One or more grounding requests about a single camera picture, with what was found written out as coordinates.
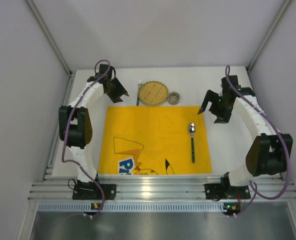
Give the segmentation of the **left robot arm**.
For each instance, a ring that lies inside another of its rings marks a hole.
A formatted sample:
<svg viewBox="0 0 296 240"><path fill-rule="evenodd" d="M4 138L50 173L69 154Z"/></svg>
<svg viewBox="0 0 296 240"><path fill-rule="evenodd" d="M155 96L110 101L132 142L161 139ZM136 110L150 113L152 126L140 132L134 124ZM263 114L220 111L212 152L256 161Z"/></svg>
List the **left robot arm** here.
<svg viewBox="0 0 296 240"><path fill-rule="evenodd" d="M65 158L65 151L69 149L73 155L70 162L78 168L78 177L72 189L74 200L114 199L116 186L100 184L89 147L93 136L90 104L104 95L113 103L122 102L121 97L128 95L116 76L115 68L105 59L96 63L94 75L88 78L77 98L58 110L59 138L63 141L61 161L69 161Z"/></svg>

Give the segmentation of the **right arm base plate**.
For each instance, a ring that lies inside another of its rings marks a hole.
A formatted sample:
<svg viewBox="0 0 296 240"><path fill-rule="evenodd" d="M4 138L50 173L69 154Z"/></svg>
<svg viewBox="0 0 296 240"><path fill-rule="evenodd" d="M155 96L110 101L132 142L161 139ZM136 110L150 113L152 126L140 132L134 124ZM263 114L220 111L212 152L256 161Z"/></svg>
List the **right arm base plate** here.
<svg viewBox="0 0 296 240"><path fill-rule="evenodd" d="M249 200L251 198L248 186L231 186L224 188L220 183L207 183L204 185L207 200Z"/></svg>

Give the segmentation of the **yellow pikachu placemat cloth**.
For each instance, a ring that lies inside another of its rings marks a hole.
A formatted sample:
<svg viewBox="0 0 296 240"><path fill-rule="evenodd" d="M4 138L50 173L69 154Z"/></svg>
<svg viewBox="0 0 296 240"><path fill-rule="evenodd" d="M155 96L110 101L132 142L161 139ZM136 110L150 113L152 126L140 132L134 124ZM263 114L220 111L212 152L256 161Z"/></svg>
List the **yellow pikachu placemat cloth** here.
<svg viewBox="0 0 296 240"><path fill-rule="evenodd" d="M210 174L204 117L197 106L110 106L98 171L106 175ZM190 123L195 124L192 163Z"/></svg>

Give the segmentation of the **spoon with green handle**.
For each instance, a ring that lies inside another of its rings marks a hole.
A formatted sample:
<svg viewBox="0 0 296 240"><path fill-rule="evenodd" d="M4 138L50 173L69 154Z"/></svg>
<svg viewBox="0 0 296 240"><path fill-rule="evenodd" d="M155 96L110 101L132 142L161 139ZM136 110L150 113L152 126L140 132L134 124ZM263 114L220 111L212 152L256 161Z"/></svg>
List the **spoon with green handle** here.
<svg viewBox="0 0 296 240"><path fill-rule="evenodd" d="M194 135L196 132L195 124L191 122L188 126L188 132L191 137L191 155L192 155L192 163L195 163L195 147L194 147Z"/></svg>

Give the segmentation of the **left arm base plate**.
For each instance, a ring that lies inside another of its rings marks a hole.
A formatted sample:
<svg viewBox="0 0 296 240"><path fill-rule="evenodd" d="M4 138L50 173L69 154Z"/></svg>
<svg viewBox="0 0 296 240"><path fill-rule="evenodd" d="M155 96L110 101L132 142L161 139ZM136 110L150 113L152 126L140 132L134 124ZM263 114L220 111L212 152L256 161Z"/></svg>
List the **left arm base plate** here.
<svg viewBox="0 0 296 240"><path fill-rule="evenodd" d="M116 196L115 184L100 184L105 200L114 200ZM101 200L103 199L101 190L95 183L77 182L73 189L73 200Z"/></svg>

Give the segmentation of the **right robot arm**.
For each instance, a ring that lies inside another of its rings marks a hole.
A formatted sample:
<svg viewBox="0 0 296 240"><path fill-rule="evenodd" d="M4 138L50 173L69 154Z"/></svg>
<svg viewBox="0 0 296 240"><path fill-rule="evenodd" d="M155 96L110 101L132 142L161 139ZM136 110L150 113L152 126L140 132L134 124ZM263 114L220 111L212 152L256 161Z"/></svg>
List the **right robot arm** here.
<svg viewBox="0 0 296 240"><path fill-rule="evenodd" d="M250 87L241 87L237 75L222 78L221 87L221 93L206 92L198 113L202 114L209 107L210 113L216 116L215 123L227 124L232 112L236 112L253 139L245 164L220 179L221 193L226 195L246 186L254 177L286 172L293 138L290 134L280 133L268 121L254 91Z"/></svg>

